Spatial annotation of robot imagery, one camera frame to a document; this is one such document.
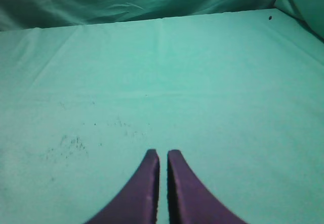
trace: teal cloth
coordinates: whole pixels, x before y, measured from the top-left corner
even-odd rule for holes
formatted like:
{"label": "teal cloth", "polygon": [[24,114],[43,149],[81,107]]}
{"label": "teal cloth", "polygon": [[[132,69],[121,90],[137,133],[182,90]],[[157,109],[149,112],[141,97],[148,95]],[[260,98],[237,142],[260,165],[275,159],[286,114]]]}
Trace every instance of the teal cloth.
{"label": "teal cloth", "polygon": [[275,0],[0,0],[0,30],[58,27],[272,7]]}
{"label": "teal cloth", "polygon": [[304,20],[310,28],[324,38],[324,0],[277,0],[275,6]]}
{"label": "teal cloth", "polygon": [[158,224],[170,149],[247,223],[324,223],[323,59],[277,9],[0,32],[0,223],[83,223],[149,148]]}

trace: tent wall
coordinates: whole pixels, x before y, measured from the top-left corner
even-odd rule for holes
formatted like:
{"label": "tent wall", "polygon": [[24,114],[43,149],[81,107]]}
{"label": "tent wall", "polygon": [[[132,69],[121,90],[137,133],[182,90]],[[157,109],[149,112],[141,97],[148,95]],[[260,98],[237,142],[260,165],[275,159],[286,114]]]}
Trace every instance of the tent wall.
{"label": "tent wall", "polygon": [[304,20],[324,38],[324,0],[277,0],[275,5],[293,17]]}
{"label": "tent wall", "polygon": [[0,0],[0,30],[58,27],[272,7],[275,0]]}

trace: teal fabric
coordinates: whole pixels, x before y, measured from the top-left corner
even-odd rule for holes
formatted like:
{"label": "teal fabric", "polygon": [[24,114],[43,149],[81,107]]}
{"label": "teal fabric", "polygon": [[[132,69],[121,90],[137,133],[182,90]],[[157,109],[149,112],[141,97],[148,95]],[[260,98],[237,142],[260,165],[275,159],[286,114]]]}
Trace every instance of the teal fabric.
{"label": "teal fabric", "polygon": [[0,0],[0,30],[264,9],[275,0]]}
{"label": "teal fabric", "polygon": [[0,223],[83,223],[149,148],[158,224],[170,149],[247,223],[324,223],[323,59],[277,9],[1,32]]}
{"label": "teal fabric", "polygon": [[324,38],[324,0],[277,0],[276,7],[305,20],[319,36]]}

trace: green sheet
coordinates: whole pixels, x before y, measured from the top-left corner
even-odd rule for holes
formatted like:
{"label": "green sheet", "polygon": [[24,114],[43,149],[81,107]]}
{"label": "green sheet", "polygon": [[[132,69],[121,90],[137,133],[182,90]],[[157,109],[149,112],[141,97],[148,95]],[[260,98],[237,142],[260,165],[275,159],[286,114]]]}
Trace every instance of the green sheet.
{"label": "green sheet", "polygon": [[0,45],[0,223],[84,222],[149,148],[159,224],[170,149],[248,223],[324,223],[324,44],[283,12],[9,31]]}
{"label": "green sheet", "polygon": [[275,5],[282,11],[304,20],[324,38],[324,0],[277,0]]}
{"label": "green sheet", "polygon": [[0,0],[0,30],[264,9],[275,0]]}

